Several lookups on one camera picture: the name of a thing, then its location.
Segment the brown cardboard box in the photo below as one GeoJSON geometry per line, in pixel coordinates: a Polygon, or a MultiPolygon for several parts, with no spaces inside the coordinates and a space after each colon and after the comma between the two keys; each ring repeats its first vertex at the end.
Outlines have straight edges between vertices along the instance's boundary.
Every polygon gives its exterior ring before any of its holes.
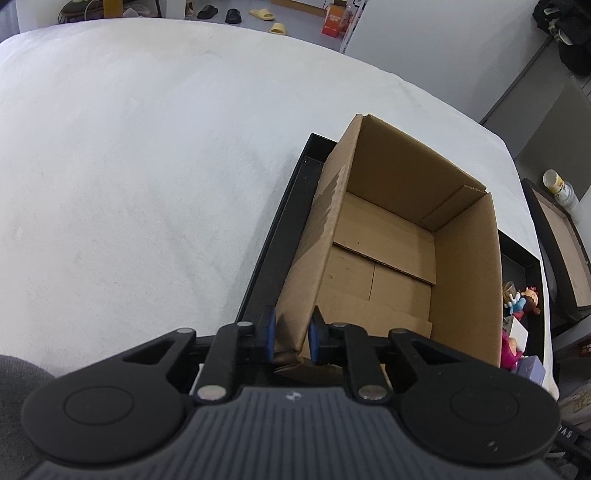
{"type": "Polygon", "coordinates": [[[276,361],[311,358],[311,315],[375,336],[405,328],[501,361],[502,268],[492,195],[372,115],[329,153],[276,303],[276,361]]]}

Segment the pink bear toy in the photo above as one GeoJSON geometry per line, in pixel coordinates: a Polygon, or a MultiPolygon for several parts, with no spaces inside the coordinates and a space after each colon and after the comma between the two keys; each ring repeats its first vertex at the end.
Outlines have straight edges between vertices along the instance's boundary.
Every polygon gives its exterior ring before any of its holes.
{"type": "Polygon", "coordinates": [[[522,357],[523,352],[518,349],[516,339],[509,337],[506,332],[503,332],[501,344],[501,367],[505,370],[514,371],[518,367],[522,357]]]}

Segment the white cube block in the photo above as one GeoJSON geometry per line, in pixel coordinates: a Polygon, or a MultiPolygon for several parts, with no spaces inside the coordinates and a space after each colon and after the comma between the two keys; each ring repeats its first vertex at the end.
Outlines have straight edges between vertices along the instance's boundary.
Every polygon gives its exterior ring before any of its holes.
{"type": "Polygon", "coordinates": [[[507,316],[503,319],[503,329],[509,338],[516,341],[517,350],[524,352],[527,347],[529,332],[521,321],[513,315],[507,316]]]}

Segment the blue smurf figurine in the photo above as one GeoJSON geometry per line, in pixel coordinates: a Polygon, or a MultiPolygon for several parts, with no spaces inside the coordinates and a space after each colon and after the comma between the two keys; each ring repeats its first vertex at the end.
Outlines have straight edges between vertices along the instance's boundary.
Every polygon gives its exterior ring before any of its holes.
{"type": "Polygon", "coordinates": [[[503,294],[504,309],[508,311],[508,314],[515,317],[517,320],[521,320],[524,316],[524,308],[526,306],[526,298],[518,291],[512,293],[511,291],[503,294]]]}

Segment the lavender cube box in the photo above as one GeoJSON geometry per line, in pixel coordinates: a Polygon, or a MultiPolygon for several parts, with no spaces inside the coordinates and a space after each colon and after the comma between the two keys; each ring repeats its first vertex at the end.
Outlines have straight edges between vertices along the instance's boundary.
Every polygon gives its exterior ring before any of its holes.
{"type": "Polygon", "coordinates": [[[546,375],[546,369],[537,356],[524,356],[518,361],[514,373],[542,386],[546,375]]]}

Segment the girl doll figurine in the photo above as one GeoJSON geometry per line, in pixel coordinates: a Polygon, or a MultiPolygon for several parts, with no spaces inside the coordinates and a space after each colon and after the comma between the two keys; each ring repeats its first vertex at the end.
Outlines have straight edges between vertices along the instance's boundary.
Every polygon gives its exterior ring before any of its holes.
{"type": "Polygon", "coordinates": [[[541,314],[541,310],[539,308],[539,297],[535,287],[526,288],[522,292],[522,298],[525,300],[525,306],[523,307],[524,313],[532,313],[534,315],[541,314]]]}

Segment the white bed cover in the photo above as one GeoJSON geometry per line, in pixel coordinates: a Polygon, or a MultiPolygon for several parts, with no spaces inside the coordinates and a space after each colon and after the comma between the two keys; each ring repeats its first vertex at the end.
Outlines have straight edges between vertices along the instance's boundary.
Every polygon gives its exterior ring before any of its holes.
{"type": "Polygon", "coordinates": [[[532,253],[505,143],[399,76],[290,37],[164,19],[1,45],[1,351],[54,375],[235,319],[308,136],[372,114],[491,192],[532,253]]]}

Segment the black tray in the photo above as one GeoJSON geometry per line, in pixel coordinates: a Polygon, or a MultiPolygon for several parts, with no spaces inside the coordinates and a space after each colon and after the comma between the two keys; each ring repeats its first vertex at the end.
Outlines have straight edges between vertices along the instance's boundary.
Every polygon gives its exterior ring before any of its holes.
{"type": "MultiPolygon", "coordinates": [[[[308,139],[257,261],[252,281],[239,310],[240,319],[259,322],[264,307],[270,305],[276,308],[283,282],[294,261],[301,234],[308,221],[322,168],[338,142],[318,135],[308,139]]],[[[528,287],[535,287],[541,314],[524,313],[521,321],[530,333],[525,352],[541,356],[544,351],[544,290],[540,263],[499,229],[498,235],[502,268],[502,336],[503,319],[508,316],[504,309],[505,291],[511,289],[523,292],[528,287]]]]}

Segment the black side table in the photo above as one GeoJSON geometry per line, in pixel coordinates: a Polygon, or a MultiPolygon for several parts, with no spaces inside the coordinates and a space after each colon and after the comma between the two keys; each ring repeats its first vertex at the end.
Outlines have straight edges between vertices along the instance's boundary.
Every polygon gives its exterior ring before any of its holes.
{"type": "Polygon", "coordinates": [[[521,184],[543,257],[556,337],[590,315],[590,261],[569,214],[531,180],[521,184]]]}

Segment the white yellow bottle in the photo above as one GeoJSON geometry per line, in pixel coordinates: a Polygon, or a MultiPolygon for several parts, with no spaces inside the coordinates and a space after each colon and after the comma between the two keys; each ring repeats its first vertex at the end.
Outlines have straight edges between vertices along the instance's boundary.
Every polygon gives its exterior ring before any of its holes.
{"type": "Polygon", "coordinates": [[[579,200],[575,194],[573,187],[566,182],[556,170],[547,170],[542,181],[544,186],[554,196],[556,202],[565,210],[573,212],[576,210],[579,200]]]}

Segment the yellow slipper near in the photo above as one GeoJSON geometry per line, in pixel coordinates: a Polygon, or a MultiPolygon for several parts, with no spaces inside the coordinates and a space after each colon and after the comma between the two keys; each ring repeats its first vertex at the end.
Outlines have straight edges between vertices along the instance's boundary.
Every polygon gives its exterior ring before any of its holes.
{"type": "Polygon", "coordinates": [[[276,22],[273,24],[273,26],[271,26],[270,33],[274,35],[285,36],[287,35],[287,27],[283,23],[276,22]]]}

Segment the yellow slipper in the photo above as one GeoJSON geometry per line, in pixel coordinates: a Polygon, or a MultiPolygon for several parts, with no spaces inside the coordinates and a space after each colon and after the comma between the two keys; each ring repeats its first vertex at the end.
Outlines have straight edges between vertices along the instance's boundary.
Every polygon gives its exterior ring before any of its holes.
{"type": "Polygon", "coordinates": [[[274,35],[285,36],[287,35],[287,27],[283,23],[276,22],[273,24],[273,26],[271,26],[270,33],[274,35]]]}
{"type": "Polygon", "coordinates": [[[274,16],[273,13],[266,8],[249,10],[249,15],[252,15],[252,17],[254,18],[266,22],[273,21],[276,18],[276,16],[274,16]]]}

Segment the orange carton box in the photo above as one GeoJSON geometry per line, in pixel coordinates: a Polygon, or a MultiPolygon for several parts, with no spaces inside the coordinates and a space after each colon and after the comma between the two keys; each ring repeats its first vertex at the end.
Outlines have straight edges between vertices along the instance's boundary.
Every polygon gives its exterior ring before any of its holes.
{"type": "Polygon", "coordinates": [[[325,8],[325,22],[322,26],[322,35],[337,38],[342,32],[342,23],[346,18],[346,1],[334,1],[325,8]]]}

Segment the black slipper left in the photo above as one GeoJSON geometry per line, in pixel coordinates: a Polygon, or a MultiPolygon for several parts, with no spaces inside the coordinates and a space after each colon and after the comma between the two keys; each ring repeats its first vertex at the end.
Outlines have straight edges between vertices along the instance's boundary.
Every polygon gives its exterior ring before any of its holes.
{"type": "Polygon", "coordinates": [[[198,20],[211,20],[213,17],[215,17],[218,13],[218,9],[211,5],[211,4],[207,4],[204,7],[202,7],[198,12],[197,12],[197,19],[198,20]]]}

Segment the black hanging bag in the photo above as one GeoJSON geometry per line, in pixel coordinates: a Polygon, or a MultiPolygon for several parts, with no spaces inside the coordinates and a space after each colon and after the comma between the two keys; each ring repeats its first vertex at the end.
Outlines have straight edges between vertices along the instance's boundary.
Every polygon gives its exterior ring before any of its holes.
{"type": "Polygon", "coordinates": [[[590,75],[590,2],[541,0],[532,14],[537,27],[558,45],[561,62],[573,74],[590,75]]]}

